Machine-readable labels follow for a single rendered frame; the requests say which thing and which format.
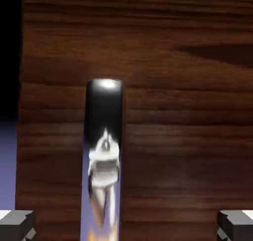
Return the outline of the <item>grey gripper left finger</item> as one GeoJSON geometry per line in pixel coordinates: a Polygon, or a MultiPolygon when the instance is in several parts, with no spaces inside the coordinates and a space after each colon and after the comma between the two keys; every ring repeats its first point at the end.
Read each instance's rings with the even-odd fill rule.
{"type": "Polygon", "coordinates": [[[32,210],[0,210],[0,241],[36,241],[32,210]]]}

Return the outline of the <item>dark wood cabinet door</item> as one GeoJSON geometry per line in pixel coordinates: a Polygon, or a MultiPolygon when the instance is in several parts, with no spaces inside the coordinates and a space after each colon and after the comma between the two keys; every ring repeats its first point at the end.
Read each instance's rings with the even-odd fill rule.
{"type": "Polygon", "coordinates": [[[253,0],[23,0],[16,207],[79,241],[86,82],[121,79],[120,241],[216,241],[253,209],[253,0]]]}

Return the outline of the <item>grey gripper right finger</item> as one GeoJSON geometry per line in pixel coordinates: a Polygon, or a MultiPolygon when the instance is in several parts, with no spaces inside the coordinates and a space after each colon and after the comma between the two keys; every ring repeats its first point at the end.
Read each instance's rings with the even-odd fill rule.
{"type": "Polygon", "coordinates": [[[220,210],[217,241],[253,241],[253,210],[220,210]]]}

